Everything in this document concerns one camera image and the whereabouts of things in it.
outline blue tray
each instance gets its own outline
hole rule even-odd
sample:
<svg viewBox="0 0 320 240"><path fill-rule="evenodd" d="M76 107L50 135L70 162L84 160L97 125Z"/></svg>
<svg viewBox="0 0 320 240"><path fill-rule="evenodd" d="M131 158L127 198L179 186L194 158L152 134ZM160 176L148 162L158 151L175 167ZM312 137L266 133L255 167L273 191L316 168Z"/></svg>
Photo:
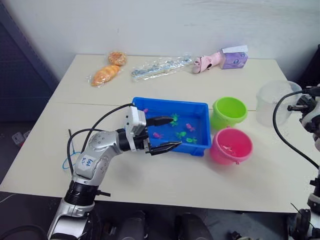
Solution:
<svg viewBox="0 0 320 240"><path fill-rule="evenodd" d="M189 101L172 101L163 99L153 99L144 97L134 97L132 103L139 110L148 109L145 118L157 116L178 115L178 125L172 126L170 123L162 126L148 127L150 143L158 146L168 141L182 141L173 151L191 154L202 157L205 149L211 147L209 109L206 103ZM190 132L186 124L195 128ZM177 133L186 132L186 136L179 138ZM154 133L161 135L161 138L154 137ZM196 143L188 143L187 138L196 139Z"/></svg>

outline white cup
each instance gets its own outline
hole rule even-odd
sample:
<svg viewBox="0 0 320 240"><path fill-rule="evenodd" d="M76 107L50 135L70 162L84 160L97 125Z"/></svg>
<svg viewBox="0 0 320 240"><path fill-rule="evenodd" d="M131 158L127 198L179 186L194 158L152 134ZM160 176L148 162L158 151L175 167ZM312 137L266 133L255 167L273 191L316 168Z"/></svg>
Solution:
<svg viewBox="0 0 320 240"><path fill-rule="evenodd" d="M272 117L278 101L287 94L301 91L301 87L292 81L271 81L265 84L256 94L256 120L264 126L273 125ZM291 111L289 105L295 105L301 94L287 97L280 105L276 113L277 125L284 124L289 118Z"/></svg>

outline purple box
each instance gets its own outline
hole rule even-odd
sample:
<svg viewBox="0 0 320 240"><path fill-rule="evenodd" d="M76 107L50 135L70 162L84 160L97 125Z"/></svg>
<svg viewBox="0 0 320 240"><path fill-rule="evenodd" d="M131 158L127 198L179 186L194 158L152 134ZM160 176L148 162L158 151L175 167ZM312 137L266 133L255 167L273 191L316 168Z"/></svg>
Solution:
<svg viewBox="0 0 320 240"><path fill-rule="evenodd" d="M228 52L221 51L223 60L220 62L221 69L241 69L248 60L246 52Z"/></svg>

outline tissue box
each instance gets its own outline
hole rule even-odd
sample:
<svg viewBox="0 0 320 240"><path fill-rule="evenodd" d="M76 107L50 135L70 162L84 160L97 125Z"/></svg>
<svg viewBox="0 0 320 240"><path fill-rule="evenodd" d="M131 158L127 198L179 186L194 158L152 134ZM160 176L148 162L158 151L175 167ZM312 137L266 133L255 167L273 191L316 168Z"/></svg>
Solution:
<svg viewBox="0 0 320 240"><path fill-rule="evenodd" d="M246 45L222 48L220 52L222 55L222 61L219 65L221 69L241 69L248 60Z"/></svg>

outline pink plastic bucket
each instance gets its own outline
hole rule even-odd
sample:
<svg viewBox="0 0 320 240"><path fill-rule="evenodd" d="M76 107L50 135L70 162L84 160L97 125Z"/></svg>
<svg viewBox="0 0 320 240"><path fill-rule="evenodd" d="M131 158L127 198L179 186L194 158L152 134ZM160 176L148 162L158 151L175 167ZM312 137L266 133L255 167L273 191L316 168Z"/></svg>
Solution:
<svg viewBox="0 0 320 240"><path fill-rule="evenodd" d="M225 128L213 138L210 155L213 161L222 165L239 164L247 160L253 151L250 138L235 128Z"/></svg>

